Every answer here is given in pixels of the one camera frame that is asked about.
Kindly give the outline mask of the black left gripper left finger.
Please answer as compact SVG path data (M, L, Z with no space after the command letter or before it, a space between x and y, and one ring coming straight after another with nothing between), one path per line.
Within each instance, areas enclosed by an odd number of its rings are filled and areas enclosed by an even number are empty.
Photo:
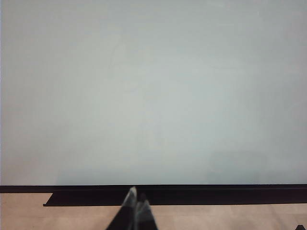
M137 205L136 187L129 189L119 211L112 219L106 230L132 230L135 220L135 209Z

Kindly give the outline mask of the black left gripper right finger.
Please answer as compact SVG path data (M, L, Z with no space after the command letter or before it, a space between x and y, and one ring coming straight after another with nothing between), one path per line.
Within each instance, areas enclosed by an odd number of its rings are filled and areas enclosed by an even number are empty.
M136 230L158 230L150 203L145 194L141 194L135 208Z

